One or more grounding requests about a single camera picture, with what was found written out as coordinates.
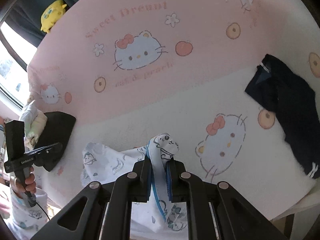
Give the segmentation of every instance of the finger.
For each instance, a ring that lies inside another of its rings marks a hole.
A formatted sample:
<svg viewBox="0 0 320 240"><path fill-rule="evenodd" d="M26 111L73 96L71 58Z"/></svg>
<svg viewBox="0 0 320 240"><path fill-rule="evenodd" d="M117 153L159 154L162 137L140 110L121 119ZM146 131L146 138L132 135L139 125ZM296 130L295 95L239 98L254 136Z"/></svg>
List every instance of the finger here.
<svg viewBox="0 0 320 240"><path fill-rule="evenodd" d="M14 185L17 188L18 191L20 191L20 192L25 192L26 191L25 188L21 185L21 183L18 182L17 178L14 179Z"/></svg>
<svg viewBox="0 0 320 240"><path fill-rule="evenodd" d="M37 188L35 188L34 190L30 191L32 194L35 194L37 192Z"/></svg>
<svg viewBox="0 0 320 240"><path fill-rule="evenodd" d="M31 184L35 181L35 175L33 173L30 174L30 176L26 179L26 184Z"/></svg>
<svg viewBox="0 0 320 240"><path fill-rule="evenodd" d="M32 182L31 184L26 186L26 191L32 191L36 188L36 182Z"/></svg>

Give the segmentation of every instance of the person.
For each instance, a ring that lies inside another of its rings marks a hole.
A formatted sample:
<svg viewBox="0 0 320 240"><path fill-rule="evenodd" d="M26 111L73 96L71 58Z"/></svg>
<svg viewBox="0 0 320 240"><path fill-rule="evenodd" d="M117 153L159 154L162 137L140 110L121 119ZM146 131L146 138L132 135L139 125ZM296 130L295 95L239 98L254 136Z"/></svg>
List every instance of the person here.
<svg viewBox="0 0 320 240"><path fill-rule="evenodd" d="M33 173L30 173L25 183L27 185L26 188L16 178L10 178L12 210L10 217L4 221L17 240L29 240L48 221L47 193L36 187ZM22 199L22 195L26 190L36 194L38 205L32 208L26 207Z"/></svg>

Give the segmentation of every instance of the blue trim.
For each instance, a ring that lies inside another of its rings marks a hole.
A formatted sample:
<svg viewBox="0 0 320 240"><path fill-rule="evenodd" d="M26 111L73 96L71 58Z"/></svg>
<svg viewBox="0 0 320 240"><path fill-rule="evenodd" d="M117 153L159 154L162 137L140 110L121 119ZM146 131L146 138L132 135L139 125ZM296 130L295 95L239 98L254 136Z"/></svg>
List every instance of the blue trim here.
<svg viewBox="0 0 320 240"><path fill-rule="evenodd" d="M150 142L151 142L151 141L149 141L149 143L148 143L148 145L147 145L147 147L146 147L146 148L147 148L147 149L146 149L146 150L147 150L147 151L146 151L146 154L147 154L148 158L151 160L150 154L149 154L149 145L150 145ZM160 201L159 201L159 198L158 198L158 195L157 195L157 192L156 192L156 184L155 184L155 177L153 176L153 170L151 170L151 184L152 184L152 188L153 188L153 195L155 196L158 209L159 209L161 215L163 216L164 222L165 222L165 221L166 221L165 215L164 215L164 212L163 212L163 210L162 210L162 208L161 208Z"/></svg>

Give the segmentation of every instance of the human hand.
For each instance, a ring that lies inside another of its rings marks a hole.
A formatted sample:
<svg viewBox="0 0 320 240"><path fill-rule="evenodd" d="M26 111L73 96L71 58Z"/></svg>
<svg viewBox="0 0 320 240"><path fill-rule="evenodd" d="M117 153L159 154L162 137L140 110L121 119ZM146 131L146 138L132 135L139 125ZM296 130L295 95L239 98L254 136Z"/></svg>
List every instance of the human hand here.
<svg viewBox="0 0 320 240"><path fill-rule="evenodd" d="M36 182L35 182L35 175L33 173L30 174L28 178L25 180L26 188L24 188L20 182L18 182L17 178L11 177L10 178L10 184L12 187L12 190L15 192L15 194L19 197L21 197L21 194L24 193L26 190L30 191L31 193L36 193Z"/></svg>

